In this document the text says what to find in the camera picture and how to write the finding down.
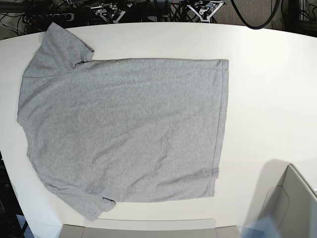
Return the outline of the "black power strip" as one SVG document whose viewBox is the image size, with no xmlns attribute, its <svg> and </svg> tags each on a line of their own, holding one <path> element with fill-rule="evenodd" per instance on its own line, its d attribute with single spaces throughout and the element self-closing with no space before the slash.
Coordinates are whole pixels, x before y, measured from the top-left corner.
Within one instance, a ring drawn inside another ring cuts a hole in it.
<svg viewBox="0 0 317 238">
<path fill-rule="evenodd" d="M 61 21 L 61 22 L 71 22 L 75 19 L 74 13 L 50 13 L 39 15 L 40 19 L 48 21 Z"/>
</svg>

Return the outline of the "grey bin at right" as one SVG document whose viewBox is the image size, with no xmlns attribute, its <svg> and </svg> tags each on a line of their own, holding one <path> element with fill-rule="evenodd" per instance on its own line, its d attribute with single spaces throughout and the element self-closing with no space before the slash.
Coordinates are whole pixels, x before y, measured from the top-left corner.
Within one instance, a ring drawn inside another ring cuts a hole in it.
<svg viewBox="0 0 317 238">
<path fill-rule="evenodd" d="M 269 190 L 259 215 L 267 238 L 315 238 L 317 193 L 292 164 L 282 182 Z"/>
</svg>

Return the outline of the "grey T-shirt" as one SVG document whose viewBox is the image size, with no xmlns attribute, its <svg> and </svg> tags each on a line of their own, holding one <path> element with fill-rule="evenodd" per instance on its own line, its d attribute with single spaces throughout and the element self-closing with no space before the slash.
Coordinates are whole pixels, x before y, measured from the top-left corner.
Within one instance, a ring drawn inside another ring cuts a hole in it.
<svg viewBox="0 0 317 238">
<path fill-rule="evenodd" d="M 118 202 L 212 197 L 229 62 L 93 55 L 52 23 L 23 73 L 17 121 L 47 190 L 90 221 Z"/>
</svg>

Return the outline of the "blue translucent object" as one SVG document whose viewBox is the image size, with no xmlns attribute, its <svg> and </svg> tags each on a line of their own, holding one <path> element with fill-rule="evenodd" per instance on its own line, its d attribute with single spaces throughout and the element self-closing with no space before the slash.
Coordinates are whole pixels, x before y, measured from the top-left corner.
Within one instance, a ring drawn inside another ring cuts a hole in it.
<svg viewBox="0 0 317 238">
<path fill-rule="evenodd" d="M 280 233 L 271 216 L 260 218 L 257 222 L 238 228 L 242 238 L 280 238 Z"/>
</svg>

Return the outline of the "grey bin at bottom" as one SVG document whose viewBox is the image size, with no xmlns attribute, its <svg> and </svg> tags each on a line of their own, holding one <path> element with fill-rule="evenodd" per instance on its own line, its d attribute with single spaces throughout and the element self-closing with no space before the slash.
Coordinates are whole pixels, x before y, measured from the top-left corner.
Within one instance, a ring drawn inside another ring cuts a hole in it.
<svg viewBox="0 0 317 238">
<path fill-rule="evenodd" d="M 133 221 L 97 219 L 64 224 L 60 238 L 239 238 L 236 226 L 216 227 L 214 219 Z"/>
</svg>

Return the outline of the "grey bin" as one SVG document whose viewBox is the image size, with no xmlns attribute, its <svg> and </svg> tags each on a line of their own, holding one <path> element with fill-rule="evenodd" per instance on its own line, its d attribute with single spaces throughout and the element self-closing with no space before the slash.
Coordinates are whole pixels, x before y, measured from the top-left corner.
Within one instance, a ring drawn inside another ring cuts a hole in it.
<svg viewBox="0 0 317 238">
<path fill-rule="evenodd" d="M 259 215 L 267 238 L 315 238 L 317 193 L 292 164 L 282 182 L 269 190 Z"/>
<path fill-rule="evenodd" d="M 216 227 L 214 219 L 133 221 L 97 219 L 64 224 L 60 238 L 239 238 L 236 226 Z"/>
</svg>

